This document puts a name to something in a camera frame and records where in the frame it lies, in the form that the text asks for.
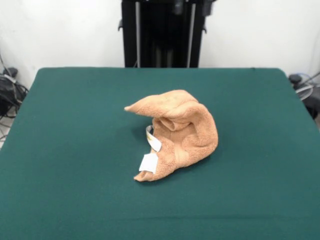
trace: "crumpled towel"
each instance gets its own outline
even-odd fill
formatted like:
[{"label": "crumpled towel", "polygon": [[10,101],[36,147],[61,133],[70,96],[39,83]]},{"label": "crumpled towel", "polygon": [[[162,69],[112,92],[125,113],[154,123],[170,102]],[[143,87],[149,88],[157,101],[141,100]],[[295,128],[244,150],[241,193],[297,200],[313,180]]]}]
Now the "crumpled towel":
[{"label": "crumpled towel", "polygon": [[155,181],[209,156],[218,145],[215,121],[208,109],[185,90],[147,96],[124,108],[153,117],[153,135],[162,143],[156,172],[141,171],[136,181]]}]

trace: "towel tag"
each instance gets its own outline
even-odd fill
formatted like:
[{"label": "towel tag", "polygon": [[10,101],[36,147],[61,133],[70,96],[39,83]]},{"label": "towel tag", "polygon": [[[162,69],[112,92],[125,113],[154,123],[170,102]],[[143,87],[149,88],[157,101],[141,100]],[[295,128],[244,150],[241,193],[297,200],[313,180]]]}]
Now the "towel tag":
[{"label": "towel tag", "polygon": [[146,139],[148,140],[150,146],[152,147],[153,150],[155,150],[156,152],[159,152],[161,149],[161,142],[155,138],[152,134],[151,134],[151,130],[154,127],[152,125],[147,126],[145,129],[146,132]]},{"label": "towel tag", "polygon": [[148,171],[148,172],[152,172],[153,174],[156,173],[156,168],[157,168],[157,164],[158,164],[158,156],[156,153],[149,153],[149,154],[145,154],[139,171]]}]

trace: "background wall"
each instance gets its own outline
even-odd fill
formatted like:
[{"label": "background wall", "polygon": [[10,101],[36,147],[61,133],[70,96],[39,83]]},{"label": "background wall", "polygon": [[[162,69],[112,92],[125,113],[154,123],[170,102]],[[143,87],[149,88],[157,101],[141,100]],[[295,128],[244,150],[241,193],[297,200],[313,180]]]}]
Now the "background wall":
[{"label": "background wall", "polygon": [[[123,67],[120,0],[0,0],[0,49],[28,87],[37,70]],[[320,70],[319,0],[218,0],[201,67]]]}]

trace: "orange towel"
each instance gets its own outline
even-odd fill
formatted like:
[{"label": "orange towel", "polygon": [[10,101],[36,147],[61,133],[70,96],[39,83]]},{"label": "orange towel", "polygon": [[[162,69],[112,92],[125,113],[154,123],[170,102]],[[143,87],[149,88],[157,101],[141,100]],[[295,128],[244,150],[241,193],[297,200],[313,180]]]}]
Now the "orange towel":
[{"label": "orange towel", "polygon": [[141,171],[135,180],[155,181],[209,156],[218,145],[215,121],[208,109],[185,90],[147,96],[128,112],[153,117],[153,135],[162,143],[156,172]]}]

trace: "green tablecloth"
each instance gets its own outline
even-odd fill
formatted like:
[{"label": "green tablecloth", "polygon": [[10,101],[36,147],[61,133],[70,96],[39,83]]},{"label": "green tablecloth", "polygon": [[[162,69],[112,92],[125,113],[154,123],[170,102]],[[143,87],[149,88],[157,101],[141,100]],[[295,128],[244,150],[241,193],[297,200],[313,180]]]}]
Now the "green tablecloth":
[{"label": "green tablecloth", "polygon": [[[219,146],[136,182],[151,119],[123,108],[174,89]],[[0,240],[318,240],[319,145],[278,69],[41,69],[0,152]]]}]

